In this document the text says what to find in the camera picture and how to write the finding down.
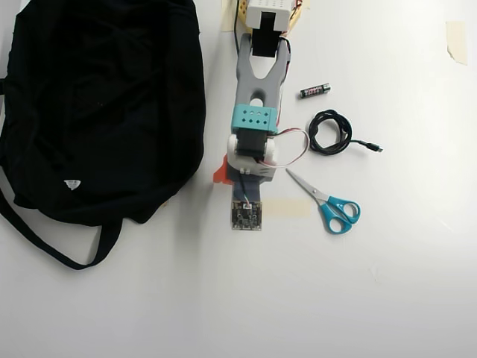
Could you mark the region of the white and dark gripper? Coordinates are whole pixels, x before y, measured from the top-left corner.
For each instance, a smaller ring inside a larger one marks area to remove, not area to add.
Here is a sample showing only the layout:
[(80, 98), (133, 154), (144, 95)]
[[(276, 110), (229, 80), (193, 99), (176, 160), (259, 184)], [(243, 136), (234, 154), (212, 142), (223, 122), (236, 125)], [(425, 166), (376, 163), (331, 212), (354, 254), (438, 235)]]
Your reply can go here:
[(251, 157), (224, 155), (221, 167), (212, 176), (213, 183), (232, 184), (234, 201), (260, 202), (260, 186), (271, 182), (276, 169), (257, 163)]

